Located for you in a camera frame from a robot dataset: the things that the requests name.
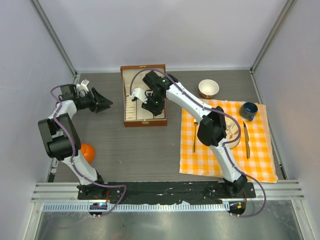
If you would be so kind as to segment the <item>brown jewelry tray insert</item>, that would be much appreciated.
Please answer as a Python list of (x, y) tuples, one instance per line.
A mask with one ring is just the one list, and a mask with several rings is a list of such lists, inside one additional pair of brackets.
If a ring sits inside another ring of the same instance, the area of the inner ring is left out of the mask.
[(147, 120), (147, 119), (164, 119), (165, 111), (163, 110), (160, 115), (153, 115), (150, 111), (142, 108), (142, 101), (132, 99), (127, 96), (125, 99), (125, 112), (124, 119), (126, 121), (138, 121), (138, 120)]

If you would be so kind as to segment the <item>brown jewelry box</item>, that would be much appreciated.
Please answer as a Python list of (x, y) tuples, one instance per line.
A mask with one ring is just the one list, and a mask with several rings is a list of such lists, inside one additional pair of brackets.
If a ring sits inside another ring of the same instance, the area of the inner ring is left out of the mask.
[(120, 73), (123, 85), (123, 100), (124, 100), (124, 114), (123, 123), (125, 127), (159, 127), (168, 124), (167, 112), (164, 109), (165, 118), (160, 119), (146, 119), (146, 120), (125, 120), (125, 106), (126, 97), (130, 96), (135, 88), (142, 88), (145, 94), (149, 94), (149, 88), (143, 82), (143, 78), (149, 72), (149, 69), (157, 69), (165, 72), (165, 64), (151, 64), (151, 65), (127, 65), (120, 67)]

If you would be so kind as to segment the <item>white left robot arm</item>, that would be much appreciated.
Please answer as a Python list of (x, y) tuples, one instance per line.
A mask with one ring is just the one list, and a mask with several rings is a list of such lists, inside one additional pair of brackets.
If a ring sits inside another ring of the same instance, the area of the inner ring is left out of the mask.
[(111, 107), (113, 102), (102, 96), (95, 88), (88, 89), (88, 81), (80, 85), (63, 84), (50, 93), (56, 100), (54, 112), (38, 122), (44, 149), (50, 158), (67, 165), (79, 181), (80, 194), (90, 199), (102, 199), (107, 192), (103, 178), (81, 152), (81, 140), (72, 122), (80, 110), (88, 109), (100, 113)]

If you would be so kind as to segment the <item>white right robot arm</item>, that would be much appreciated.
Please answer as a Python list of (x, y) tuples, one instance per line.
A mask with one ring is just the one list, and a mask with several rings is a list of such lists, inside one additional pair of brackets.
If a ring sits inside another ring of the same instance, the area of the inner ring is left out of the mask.
[(146, 96), (142, 108), (157, 116), (165, 108), (165, 100), (170, 100), (186, 110), (198, 123), (198, 140), (209, 147), (217, 158), (226, 193), (230, 197), (238, 197), (243, 193), (248, 179), (238, 167), (229, 148), (225, 117), (231, 116), (220, 106), (212, 107), (195, 97), (171, 74), (161, 77), (158, 72), (150, 68), (142, 79), (152, 90)]

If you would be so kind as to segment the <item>gold fork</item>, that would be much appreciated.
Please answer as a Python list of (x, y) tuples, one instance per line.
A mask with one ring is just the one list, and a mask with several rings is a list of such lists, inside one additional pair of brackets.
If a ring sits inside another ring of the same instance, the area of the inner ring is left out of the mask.
[(198, 122), (196, 119), (193, 120), (193, 125), (194, 125), (194, 132), (193, 132), (193, 144), (192, 144), (192, 152), (196, 152), (196, 141), (197, 141), (197, 127), (198, 127)]

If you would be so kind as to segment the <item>orange upturned bowl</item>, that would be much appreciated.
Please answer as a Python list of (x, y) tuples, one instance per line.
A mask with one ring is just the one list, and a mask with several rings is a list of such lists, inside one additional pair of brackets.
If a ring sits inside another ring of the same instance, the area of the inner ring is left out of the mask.
[(95, 148), (91, 144), (82, 143), (80, 150), (85, 160), (90, 164), (94, 160), (96, 155)]

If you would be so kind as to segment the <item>white ceramic bowl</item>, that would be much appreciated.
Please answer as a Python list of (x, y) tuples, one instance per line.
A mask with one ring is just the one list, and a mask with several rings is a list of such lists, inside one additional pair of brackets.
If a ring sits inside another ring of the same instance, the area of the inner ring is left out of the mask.
[(199, 94), (205, 99), (213, 98), (219, 90), (218, 83), (211, 79), (204, 79), (198, 84)]

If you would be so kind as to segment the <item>decorated ceramic plate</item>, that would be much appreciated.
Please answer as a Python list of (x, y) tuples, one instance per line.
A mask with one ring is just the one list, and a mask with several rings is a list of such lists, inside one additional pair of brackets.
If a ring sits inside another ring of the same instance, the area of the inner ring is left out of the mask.
[(226, 125), (226, 130), (225, 130), (226, 141), (227, 142), (232, 141), (231, 143), (228, 144), (228, 146), (230, 149), (233, 149), (239, 144), (241, 140), (240, 137), (237, 140), (235, 140), (241, 131), (239, 130), (239, 127), (234, 120), (232, 120), (227, 116), (225, 116), (224, 119), (225, 119), (225, 125)]

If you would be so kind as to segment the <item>dark blue mug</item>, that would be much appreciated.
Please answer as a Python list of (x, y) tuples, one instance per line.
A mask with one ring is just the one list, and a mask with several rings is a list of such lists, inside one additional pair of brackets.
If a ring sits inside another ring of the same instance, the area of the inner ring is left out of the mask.
[(252, 102), (245, 102), (239, 110), (239, 114), (242, 118), (252, 122), (258, 112), (258, 106)]

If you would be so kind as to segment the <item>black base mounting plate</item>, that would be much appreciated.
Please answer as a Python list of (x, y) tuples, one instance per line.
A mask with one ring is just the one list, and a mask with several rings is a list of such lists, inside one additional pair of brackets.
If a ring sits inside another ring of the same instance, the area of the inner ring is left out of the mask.
[(129, 205), (173, 205), (187, 202), (191, 205), (216, 204), (222, 199), (253, 199), (256, 197), (254, 185), (245, 184), (235, 195), (227, 190), (227, 185), (219, 181), (136, 181), (111, 182), (111, 186), (95, 184), (78, 185), (78, 200), (109, 200), (112, 204)]

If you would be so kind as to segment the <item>yellow checkered cloth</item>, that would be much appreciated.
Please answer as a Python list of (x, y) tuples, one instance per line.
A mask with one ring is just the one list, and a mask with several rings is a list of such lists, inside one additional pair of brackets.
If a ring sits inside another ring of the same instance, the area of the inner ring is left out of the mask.
[[(205, 99), (204, 102), (213, 107), (222, 107), (224, 112), (238, 121), (241, 128), (244, 128), (243, 123), (246, 124), (249, 135), (250, 159), (247, 159), (246, 155), (243, 129), (239, 133), (241, 134), (239, 144), (231, 149), (239, 168), (260, 182), (275, 183), (278, 177), (270, 138), (267, 107), (258, 104), (258, 112), (253, 121), (248, 121), (240, 115), (242, 101)], [(183, 110), (180, 131), (180, 173), (221, 178), (223, 176), (221, 167), (208, 146), (203, 145), (197, 139), (196, 150), (193, 153), (194, 128), (194, 118), (186, 110)]]

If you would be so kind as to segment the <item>gold knife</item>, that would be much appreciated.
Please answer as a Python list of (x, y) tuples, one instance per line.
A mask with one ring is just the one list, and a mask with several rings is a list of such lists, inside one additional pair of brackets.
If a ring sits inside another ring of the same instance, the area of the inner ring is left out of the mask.
[(249, 133), (246, 124), (243, 122), (243, 128), (244, 128), (244, 137), (245, 137), (245, 148), (246, 148), (246, 158), (250, 159), (251, 153), (250, 153), (250, 145), (249, 145)]

